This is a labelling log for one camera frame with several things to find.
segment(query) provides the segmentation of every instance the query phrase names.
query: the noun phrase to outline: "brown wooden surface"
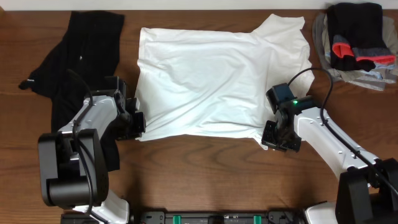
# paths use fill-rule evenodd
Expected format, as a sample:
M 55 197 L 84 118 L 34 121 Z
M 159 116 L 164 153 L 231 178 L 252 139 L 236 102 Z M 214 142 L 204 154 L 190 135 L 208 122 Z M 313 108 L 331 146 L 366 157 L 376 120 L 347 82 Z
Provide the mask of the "brown wooden surface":
M 303 35 L 319 67 L 312 22 L 319 11 L 122 11 L 116 75 L 135 86 L 141 27 L 251 32 L 271 14 L 304 16 Z M 386 11 L 398 20 L 398 11 Z M 50 131 L 51 101 L 18 89 L 64 35 L 70 12 L 6 12 L 0 18 L 0 223 L 59 223 L 62 210 L 40 194 L 37 139 Z M 315 72 L 310 94 L 328 89 Z M 398 85 L 384 92 L 337 83 L 326 107 L 355 141 L 382 159 L 398 158 Z M 307 144 L 301 151 L 263 151 L 252 139 L 178 136 L 119 142 L 121 170 L 110 186 L 134 208 L 265 210 L 335 200 L 338 182 Z

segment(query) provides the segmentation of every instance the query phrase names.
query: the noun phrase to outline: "white fabric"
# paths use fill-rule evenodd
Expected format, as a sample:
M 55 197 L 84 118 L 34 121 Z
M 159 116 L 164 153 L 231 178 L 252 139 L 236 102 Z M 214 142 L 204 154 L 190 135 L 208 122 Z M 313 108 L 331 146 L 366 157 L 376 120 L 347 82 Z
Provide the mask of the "white fabric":
M 272 14 L 251 33 L 142 28 L 136 97 L 147 127 L 139 140 L 192 134 L 260 144 L 274 119 L 266 90 L 311 67 L 303 25 Z M 305 96 L 313 79 L 299 76 L 293 93 Z

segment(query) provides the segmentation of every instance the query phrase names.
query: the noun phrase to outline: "black cable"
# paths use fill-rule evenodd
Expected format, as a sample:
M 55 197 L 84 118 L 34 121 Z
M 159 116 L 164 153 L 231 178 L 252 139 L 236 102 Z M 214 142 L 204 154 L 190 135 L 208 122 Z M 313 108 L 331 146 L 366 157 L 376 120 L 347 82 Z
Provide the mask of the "black cable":
M 307 68 L 305 70 L 302 70 L 301 72 L 299 72 L 297 75 L 295 75 L 288 83 L 288 85 L 290 85 L 292 83 L 293 80 L 295 80 L 299 75 L 301 75 L 302 73 L 309 71 L 309 70 L 318 70 L 321 72 L 325 72 L 328 77 L 329 77 L 329 81 L 330 81 L 330 86 L 329 86 L 329 91 L 328 94 L 326 95 L 325 99 L 323 100 L 323 103 L 321 105 L 320 108 L 320 117 L 322 120 L 322 124 L 326 126 L 326 128 L 329 130 L 329 132 L 332 133 L 332 135 L 334 135 L 341 143 L 343 143 L 344 146 L 346 146 L 356 157 L 358 157 L 359 159 L 361 159 L 366 165 L 368 165 L 368 167 L 376 174 L 376 178 L 379 178 L 382 182 L 384 182 L 388 188 L 391 189 L 391 191 L 396 195 L 396 197 L 398 197 L 398 191 L 397 189 L 386 179 L 386 177 L 379 172 L 374 165 L 367 160 L 364 156 L 361 155 L 361 151 L 360 150 L 356 150 L 352 145 L 348 144 L 338 133 L 336 133 L 335 130 L 333 130 L 333 128 L 331 128 L 328 124 L 328 120 L 325 119 L 324 115 L 323 115 L 323 110 L 325 109 L 326 103 L 329 99 L 330 93 L 333 89 L 333 77 L 331 76 L 330 72 L 323 69 L 323 68 Z
M 88 95 L 90 96 L 90 102 L 88 102 L 90 105 L 93 105 L 93 94 L 90 91 L 89 86 L 87 85 L 87 83 L 78 75 L 76 74 L 76 72 L 74 72 L 72 69 L 67 69 L 67 72 L 69 73 L 69 75 L 72 75 L 73 77 L 75 77 L 79 82 L 81 82 L 83 84 L 83 86 L 86 89 L 86 92 L 88 93 Z
M 91 94 L 90 88 L 86 84 L 86 82 L 79 76 L 77 75 L 73 70 L 68 69 L 67 72 L 71 75 L 73 75 L 77 80 L 79 80 L 83 86 L 86 88 L 86 91 L 88 92 L 90 96 L 90 101 L 88 102 L 88 106 L 81 112 L 79 117 L 77 117 L 76 120 L 73 121 L 73 127 L 72 127 L 72 139 L 73 143 L 75 144 L 75 149 L 77 150 L 77 153 L 79 154 L 79 157 L 81 159 L 81 164 L 83 165 L 83 169 L 86 173 L 86 179 L 87 179 L 87 184 L 88 184 L 88 193 L 89 193 L 89 199 L 88 199 L 88 208 L 87 211 L 85 212 L 87 215 L 91 215 L 95 219 L 103 222 L 104 224 L 108 224 L 108 221 L 106 221 L 104 218 L 97 216 L 97 214 L 92 212 L 93 209 L 93 204 L 94 204 L 94 190 L 93 190 L 93 182 L 91 181 L 91 175 L 90 171 L 88 169 L 88 165 L 85 159 L 85 156 L 83 154 L 83 151 L 81 150 L 81 147 L 83 147 L 84 151 L 86 152 L 87 156 L 91 160 L 91 162 L 94 164 L 94 159 L 91 153 L 88 151 L 87 147 L 78 139 L 78 136 L 76 135 L 76 129 L 80 125 L 80 121 L 83 119 L 83 117 L 87 114 L 87 112 L 90 110 L 90 108 L 94 105 L 93 104 L 93 94 Z

